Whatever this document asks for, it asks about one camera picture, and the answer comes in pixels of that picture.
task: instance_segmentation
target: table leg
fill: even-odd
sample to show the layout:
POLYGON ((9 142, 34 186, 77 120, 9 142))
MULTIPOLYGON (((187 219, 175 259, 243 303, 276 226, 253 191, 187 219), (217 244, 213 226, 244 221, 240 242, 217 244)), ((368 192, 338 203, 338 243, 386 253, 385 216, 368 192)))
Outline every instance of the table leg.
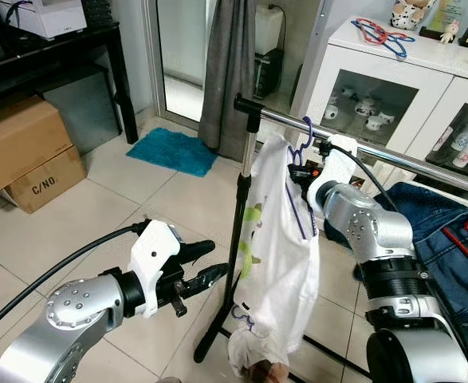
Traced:
POLYGON ((125 136, 129 144, 134 144, 138 140, 138 131, 136 130, 135 111, 129 95, 128 73, 125 68, 124 53, 122 52, 122 42, 118 29, 114 31, 112 38, 108 39, 106 48, 108 49, 113 80, 115 81, 116 99, 122 112, 125 136))

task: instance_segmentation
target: black table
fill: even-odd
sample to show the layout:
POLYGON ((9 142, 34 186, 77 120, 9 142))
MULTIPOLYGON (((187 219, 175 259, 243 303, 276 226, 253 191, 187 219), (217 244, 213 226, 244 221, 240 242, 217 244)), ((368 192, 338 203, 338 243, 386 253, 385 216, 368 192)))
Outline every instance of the black table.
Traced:
POLYGON ((118 23, 94 29, 87 28, 80 33, 64 34, 53 41, 46 41, 36 35, 8 27, 1 31, 0 41, 0 81, 4 81, 8 76, 28 72, 33 76, 33 71, 37 68, 60 61, 72 62, 80 55, 90 53, 94 48, 105 46, 112 67, 116 102, 122 113, 127 142, 134 144, 138 140, 118 23))

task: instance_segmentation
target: cardboard box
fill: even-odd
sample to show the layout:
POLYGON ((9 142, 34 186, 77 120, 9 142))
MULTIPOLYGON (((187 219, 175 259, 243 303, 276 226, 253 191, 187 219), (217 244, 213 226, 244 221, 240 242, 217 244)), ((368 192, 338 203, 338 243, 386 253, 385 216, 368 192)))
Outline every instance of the cardboard box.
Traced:
POLYGON ((72 146, 15 180, 5 192, 22 210, 33 213, 85 177, 80 155, 72 146))
POLYGON ((39 97, 8 102, 0 103, 0 190, 73 146, 53 106, 39 97))

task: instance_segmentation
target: tile floor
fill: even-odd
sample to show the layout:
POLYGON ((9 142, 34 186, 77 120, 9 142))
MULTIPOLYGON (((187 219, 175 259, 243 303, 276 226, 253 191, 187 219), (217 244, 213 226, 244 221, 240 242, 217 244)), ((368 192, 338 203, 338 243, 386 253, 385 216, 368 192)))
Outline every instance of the tile floor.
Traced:
MULTIPOLYGON (((140 135, 158 126, 196 134, 155 117, 140 128, 140 135)), ((187 278, 227 260, 239 164, 220 158, 205 178, 197 178, 126 157, 129 148, 119 136, 87 154, 88 178, 32 215, 0 199, 0 307, 67 254, 144 215, 173 223, 188 242, 205 238, 216 242, 213 253, 186 267, 187 278)), ((56 285, 114 266, 125 269, 135 240, 129 234, 98 247, 30 295, 0 323, 0 355, 39 315, 44 296, 56 285)), ((348 251, 321 237, 321 296, 307 334, 366 368, 364 347, 371 328, 362 317, 366 298, 352 280, 353 266, 348 251)), ((230 370, 222 335, 202 364, 192 359, 221 302, 222 286, 223 281, 187 300, 188 314, 182 318, 166 306, 151 320, 126 320, 86 355, 76 381, 150 383, 168 376, 184 383, 241 381, 230 370)), ((225 326, 234 323, 227 321, 225 326)), ((304 381, 367 381, 307 344, 290 361, 304 381)))

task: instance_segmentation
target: black stand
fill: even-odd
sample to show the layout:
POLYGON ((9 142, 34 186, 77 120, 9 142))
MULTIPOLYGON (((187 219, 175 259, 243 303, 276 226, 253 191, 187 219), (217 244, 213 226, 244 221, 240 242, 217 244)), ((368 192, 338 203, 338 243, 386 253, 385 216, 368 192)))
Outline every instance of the black stand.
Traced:
MULTIPOLYGON (((228 273, 226 274, 225 294, 223 297, 223 303, 219 308, 218 313, 216 314, 214 320, 210 324, 209 329, 203 336, 199 345, 195 349, 195 354, 193 358, 195 359, 196 363, 201 363, 203 361, 203 359, 209 352, 209 349, 212 346, 216 335, 223 334, 228 338, 230 337, 230 332, 223 329, 222 326, 234 304, 234 291, 237 285, 237 282, 234 283, 235 261, 237 258, 239 239, 241 237, 242 217, 244 216, 244 208, 246 206, 248 192, 250 191, 251 186, 251 157, 254 153, 255 144, 257 142, 257 132, 260 127, 260 119, 264 105, 244 99, 240 94, 238 94, 235 97, 234 107, 237 110, 248 114, 248 123, 246 126, 248 137, 246 139, 246 146, 244 147, 244 152, 242 156, 242 170, 239 174, 237 181, 237 202, 235 205, 234 228, 232 230, 232 241, 230 245, 230 255, 228 259, 228 273)), ((315 346, 320 351, 326 353, 342 365, 346 365, 347 367, 354 369, 356 372, 364 375, 365 377, 370 378, 370 373, 368 373, 358 365, 352 363, 351 361, 347 360, 346 358, 342 357, 338 353, 335 353, 334 351, 330 350, 328 347, 322 345, 321 343, 315 341, 314 339, 306 335, 303 337, 303 339, 305 340, 305 342, 308 342, 310 345, 315 346)), ((289 378, 292 381, 295 381, 296 383, 304 382, 302 379, 296 377, 292 373, 289 374, 289 378)))

